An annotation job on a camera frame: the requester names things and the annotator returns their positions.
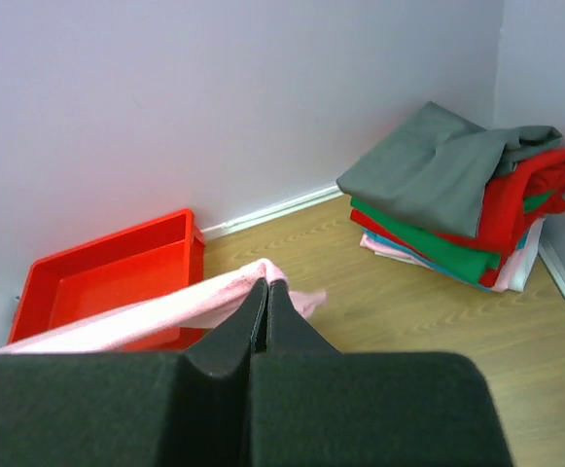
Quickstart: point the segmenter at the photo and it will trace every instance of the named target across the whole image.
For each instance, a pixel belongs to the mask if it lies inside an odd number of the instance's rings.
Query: folded clothes
[[[351,210],[351,220],[371,232],[379,234],[405,248],[412,250],[417,255],[444,267],[446,270],[469,283],[478,283],[488,269],[497,269],[500,266],[501,258],[499,255],[484,251],[469,250],[457,245],[451,245],[447,241],[443,242],[443,250],[437,250],[439,260],[426,254],[415,245],[404,241],[390,233],[380,224],[377,224],[372,217],[360,212],[358,209]]]
[[[426,258],[423,258],[421,255],[418,255],[415,251],[410,250],[409,248],[405,248],[402,245],[395,243],[394,241],[390,241],[383,236],[379,236],[376,233],[373,233],[367,229],[365,229],[364,235],[362,235],[362,239],[360,240],[360,246],[364,246],[369,250],[373,251],[375,254],[379,256],[385,256],[387,258],[391,258],[402,263],[409,263],[412,265],[422,266],[424,268],[432,269],[437,272],[444,274],[451,279],[459,280],[460,282],[464,282],[469,285],[473,285],[478,287],[479,289],[489,291],[490,289],[487,287],[483,287],[482,285],[475,284],[474,282],[468,282],[467,280],[463,280],[460,277],[457,277],[455,274],[449,272],[447,269],[442,268],[435,263],[432,263]]]
[[[336,182],[401,222],[474,238],[492,176],[556,148],[561,138],[552,126],[488,130],[428,102]]]
[[[552,193],[545,193],[526,199],[523,202],[524,212],[535,211],[551,197]],[[375,223],[396,237],[396,239],[390,238],[391,240],[402,240],[408,243],[421,251],[433,263],[449,269],[453,274],[468,282],[478,282],[487,269],[497,269],[500,265],[500,254],[463,248],[424,229],[399,222],[355,198],[351,199],[351,206],[371,217]],[[506,253],[506,256],[509,256],[516,247],[517,243],[511,251]]]
[[[530,274],[531,268],[537,257],[537,252],[539,248],[539,238],[542,232],[542,226],[544,224],[544,218],[538,219],[531,226],[530,231],[525,236],[525,242],[522,248],[515,251],[507,260],[505,265],[501,268],[498,275],[496,283],[491,287],[490,290],[494,292],[504,292],[505,290],[511,289],[516,292],[523,292],[524,285]],[[387,238],[381,237],[376,233],[365,230],[365,234],[362,236],[360,242],[361,246],[369,248],[375,254],[379,256],[384,256],[387,258],[392,258],[397,261],[402,261],[405,263],[411,263],[414,265],[423,266],[425,268],[433,269],[437,272],[460,280],[465,283],[469,283],[461,280],[459,277],[450,273],[448,270],[436,265],[429,260],[417,255],[412,250],[405,248]],[[488,290],[486,287],[480,284],[471,284],[483,290]]]
[[[522,210],[522,200],[552,192],[541,205]],[[491,180],[485,188],[477,238],[438,234],[456,245],[510,254],[533,222],[565,211],[565,149],[555,149],[522,162],[517,170]]]

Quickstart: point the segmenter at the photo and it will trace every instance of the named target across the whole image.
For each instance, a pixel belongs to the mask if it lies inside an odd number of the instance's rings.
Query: red plastic tray
[[[27,275],[8,342],[153,299],[202,280],[204,242],[189,209],[37,261]],[[126,351],[186,348],[201,330],[173,328]]]

